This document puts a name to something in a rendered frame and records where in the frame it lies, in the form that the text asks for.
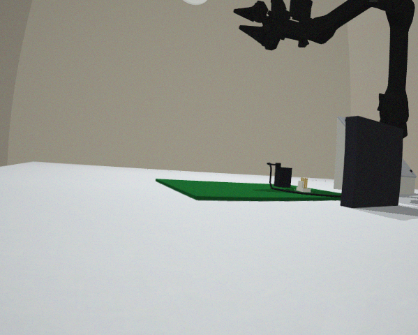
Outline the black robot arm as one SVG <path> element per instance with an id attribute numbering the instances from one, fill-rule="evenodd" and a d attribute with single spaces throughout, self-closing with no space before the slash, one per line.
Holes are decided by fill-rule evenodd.
<path id="1" fill-rule="evenodd" d="M 290 0 L 287 11 L 283 0 L 271 0 L 271 13 L 276 26 L 288 25 L 292 17 L 292 33 L 289 39 L 298 40 L 298 47 L 309 45 L 308 40 L 324 44 L 345 23 L 362 14 L 370 7 L 386 11 L 390 27 L 389 77 L 385 94 L 379 93 L 380 122 L 403 129 L 407 137 L 409 117 L 406 94 L 408 60 L 408 32 L 412 24 L 415 4 L 412 0 L 347 0 L 325 16 L 311 17 L 311 0 Z"/>

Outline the green circuit board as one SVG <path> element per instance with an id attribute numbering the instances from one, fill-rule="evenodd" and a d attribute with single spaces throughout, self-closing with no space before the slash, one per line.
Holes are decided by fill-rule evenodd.
<path id="1" fill-rule="evenodd" d="M 156 179 L 156 182 L 167 186 L 194 200 L 209 201 L 314 201 L 314 200 L 341 200 L 341 197 L 333 198 L 328 196 L 302 195 L 298 193 L 277 191 L 271 188 L 270 184 L 249 184 L 219 181 L 189 181 L 173 179 Z M 341 195 L 341 193 L 307 188 L 308 178 L 301 178 L 298 186 L 277 187 L 287 191 L 302 193 L 316 193 L 323 195 Z"/>

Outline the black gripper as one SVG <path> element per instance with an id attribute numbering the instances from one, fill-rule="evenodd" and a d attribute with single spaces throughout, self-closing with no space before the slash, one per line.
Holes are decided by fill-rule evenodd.
<path id="1" fill-rule="evenodd" d="M 254 6 L 249 8 L 234 9 L 235 14 L 263 25 L 261 27 L 239 25 L 239 29 L 255 39 L 266 50 L 275 50 L 280 40 L 291 36 L 293 30 L 292 20 L 285 21 L 288 25 L 276 26 L 271 24 L 272 20 L 274 20 L 273 15 L 270 13 L 267 16 L 267 12 L 267 6 L 263 1 L 257 1 Z"/>

